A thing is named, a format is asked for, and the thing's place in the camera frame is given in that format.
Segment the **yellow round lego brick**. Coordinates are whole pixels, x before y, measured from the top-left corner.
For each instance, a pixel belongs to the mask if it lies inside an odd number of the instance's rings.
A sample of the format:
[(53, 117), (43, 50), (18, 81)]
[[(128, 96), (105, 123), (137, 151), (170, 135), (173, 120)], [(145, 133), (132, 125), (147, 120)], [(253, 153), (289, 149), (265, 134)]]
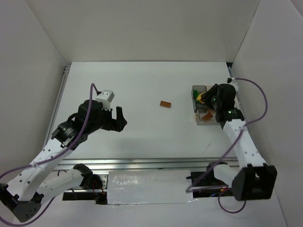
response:
[(203, 95), (204, 95), (204, 94), (205, 94), (205, 92), (200, 93), (200, 94), (197, 96), (197, 98), (196, 98), (196, 100), (197, 100), (198, 102), (202, 103), (202, 104), (205, 103), (204, 100), (203, 100)]

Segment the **green curved lego brick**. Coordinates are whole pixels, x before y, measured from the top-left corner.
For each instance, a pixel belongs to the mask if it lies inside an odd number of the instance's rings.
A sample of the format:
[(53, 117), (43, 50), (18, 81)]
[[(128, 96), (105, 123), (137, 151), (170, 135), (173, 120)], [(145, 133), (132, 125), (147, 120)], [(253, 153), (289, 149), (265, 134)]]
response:
[(193, 100), (196, 102), (197, 101), (197, 97), (199, 95), (198, 91), (197, 90), (193, 90)]

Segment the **brown lego plate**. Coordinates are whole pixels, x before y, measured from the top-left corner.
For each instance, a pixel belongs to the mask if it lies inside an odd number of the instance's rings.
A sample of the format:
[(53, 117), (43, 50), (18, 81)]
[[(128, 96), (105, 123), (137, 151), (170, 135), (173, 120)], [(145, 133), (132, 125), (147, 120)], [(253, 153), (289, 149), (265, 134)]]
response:
[(202, 120), (203, 121), (211, 121), (212, 119), (213, 119), (213, 115), (211, 114), (211, 113), (207, 113), (206, 115), (204, 115), (203, 117), (202, 117)]

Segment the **brown lego brick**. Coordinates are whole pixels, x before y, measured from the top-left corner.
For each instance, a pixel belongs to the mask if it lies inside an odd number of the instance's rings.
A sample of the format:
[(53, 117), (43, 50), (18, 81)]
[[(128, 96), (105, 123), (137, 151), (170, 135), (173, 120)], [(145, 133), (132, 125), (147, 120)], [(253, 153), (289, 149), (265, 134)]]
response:
[(161, 107), (166, 107), (166, 108), (171, 108), (171, 103), (170, 102), (166, 102), (166, 101), (161, 101), (160, 102), (160, 106)]

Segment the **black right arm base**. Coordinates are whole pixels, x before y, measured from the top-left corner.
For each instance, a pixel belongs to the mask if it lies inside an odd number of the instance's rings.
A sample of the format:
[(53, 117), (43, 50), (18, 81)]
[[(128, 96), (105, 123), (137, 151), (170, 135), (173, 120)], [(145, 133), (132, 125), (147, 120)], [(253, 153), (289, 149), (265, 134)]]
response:
[(194, 187), (227, 186), (223, 181), (216, 179), (213, 173), (208, 174), (202, 180), (198, 180), (198, 177), (202, 174), (204, 174), (204, 172), (191, 172), (186, 179), (190, 180)]

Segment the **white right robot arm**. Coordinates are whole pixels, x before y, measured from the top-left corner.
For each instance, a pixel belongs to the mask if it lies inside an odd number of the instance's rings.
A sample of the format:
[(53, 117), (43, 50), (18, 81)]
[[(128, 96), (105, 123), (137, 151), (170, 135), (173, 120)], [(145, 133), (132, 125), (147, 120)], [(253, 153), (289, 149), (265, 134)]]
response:
[(213, 168), (214, 177), (231, 188), (237, 201), (270, 199), (277, 170), (258, 152), (248, 132), (248, 124), (236, 107), (236, 88), (231, 84), (215, 84), (201, 98), (215, 111), (216, 121), (230, 139), (239, 163), (239, 170), (235, 171), (219, 161)]

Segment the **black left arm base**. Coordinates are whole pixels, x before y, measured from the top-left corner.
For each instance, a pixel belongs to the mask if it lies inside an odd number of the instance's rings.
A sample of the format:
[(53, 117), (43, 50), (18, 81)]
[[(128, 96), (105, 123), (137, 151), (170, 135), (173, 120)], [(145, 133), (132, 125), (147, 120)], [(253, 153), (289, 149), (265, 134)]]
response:
[(100, 175), (94, 174), (86, 165), (76, 164), (72, 169), (78, 171), (81, 175), (78, 187), (82, 189), (106, 189), (107, 175), (103, 180)]

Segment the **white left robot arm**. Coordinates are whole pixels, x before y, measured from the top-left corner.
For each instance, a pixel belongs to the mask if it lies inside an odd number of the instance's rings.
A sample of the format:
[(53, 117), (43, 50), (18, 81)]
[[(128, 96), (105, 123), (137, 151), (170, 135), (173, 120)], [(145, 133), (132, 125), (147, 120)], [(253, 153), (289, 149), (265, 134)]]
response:
[(121, 107), (116, 107), (114, 119), (112, 110), (106, 110), (102, 102), (95, 100), (86, 100), (77, 113), (59, 124), (35, 159), (13, 180), (0, 185), (0, 200), (18, 219), (19, 226), (24, 226), (44, 203), (65, 190), (101, 187), (100, 177), (84, 164), (76, 164), (52, 180), (46, 178), (90, 134), (99, 129), (121, 132), (126, 124)]

